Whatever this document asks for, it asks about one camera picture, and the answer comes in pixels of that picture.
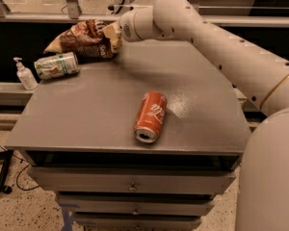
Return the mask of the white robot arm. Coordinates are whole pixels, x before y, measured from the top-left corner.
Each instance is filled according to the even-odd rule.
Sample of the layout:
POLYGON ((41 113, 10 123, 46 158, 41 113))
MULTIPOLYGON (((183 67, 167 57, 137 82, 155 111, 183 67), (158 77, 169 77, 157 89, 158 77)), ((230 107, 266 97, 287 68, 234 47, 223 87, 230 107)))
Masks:
POLYGON ((266 115, 243 155, 235 231, 289 231, 289 62, 206 21, 187 0, 156 0, 103 33, 114 49, 120 39, 191 43, 266 115))

